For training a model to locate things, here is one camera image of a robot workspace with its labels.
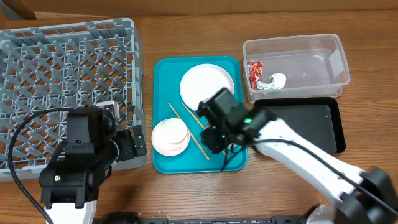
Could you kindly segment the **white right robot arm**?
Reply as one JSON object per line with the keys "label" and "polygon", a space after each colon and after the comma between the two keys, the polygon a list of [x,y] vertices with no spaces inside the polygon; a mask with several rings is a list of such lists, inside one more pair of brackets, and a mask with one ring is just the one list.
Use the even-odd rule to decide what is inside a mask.
{"label": "white right robot arm", "polygon": [[282,119],[243,119],[229,124],[212,121],[202,143],[219,152],[232,143],[254,147],[313,185],[331,204],[320,206],[307,223],[394,223],[397,196],[389,176],[380,169],[365,172],[325,153],[297,134]]}

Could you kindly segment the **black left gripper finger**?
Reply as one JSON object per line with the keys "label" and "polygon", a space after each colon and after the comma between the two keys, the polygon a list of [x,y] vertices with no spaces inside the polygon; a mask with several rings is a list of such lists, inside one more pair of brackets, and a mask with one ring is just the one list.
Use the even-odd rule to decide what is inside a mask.
{"label": "black left gripper finger", "polygon": [[142,130],[141,125],[135,125],[132,127],[134,138],[145,138],[145,131]]}
{"label": "black left gripper finger", "polygon": [[145,144],[136,144],[135,145],[135,156],[141,157],[147,154],[147,148]]}

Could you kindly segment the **white tissue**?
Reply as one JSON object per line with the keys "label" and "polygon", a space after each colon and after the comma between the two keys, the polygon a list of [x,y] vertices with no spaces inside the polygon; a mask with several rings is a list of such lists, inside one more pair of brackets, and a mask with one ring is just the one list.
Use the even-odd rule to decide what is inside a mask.
{"label": "white tissue", "polygon": [[287,78],[283,73],[274,73],[271,75],[271,82],[264,83],[262,81],[257,82],[257,89],[258,90],[280,90],[285,87]]}

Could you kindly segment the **white small cup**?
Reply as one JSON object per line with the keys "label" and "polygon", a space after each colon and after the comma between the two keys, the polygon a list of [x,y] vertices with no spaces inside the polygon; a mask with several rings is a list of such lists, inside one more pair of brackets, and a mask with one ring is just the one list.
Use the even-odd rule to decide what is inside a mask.
{"label": "white small cup", "polygon": [[179,118],[170,118],[164,122],[162,131],[168,143],[177,144],[185,139],[187,126]]}

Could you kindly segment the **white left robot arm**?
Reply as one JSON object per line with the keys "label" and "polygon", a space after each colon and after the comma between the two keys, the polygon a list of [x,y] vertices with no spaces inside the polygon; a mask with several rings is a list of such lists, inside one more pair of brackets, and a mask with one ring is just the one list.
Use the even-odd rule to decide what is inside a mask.
{"label": "white left robot arm", "polygon": [[54,223],[93,223],[100,185],[115,170],[146,163],[145,133],[136,125],[106,140],[103,129],[68,131],[65,158],[51,158],[40,173],[41,201]]}

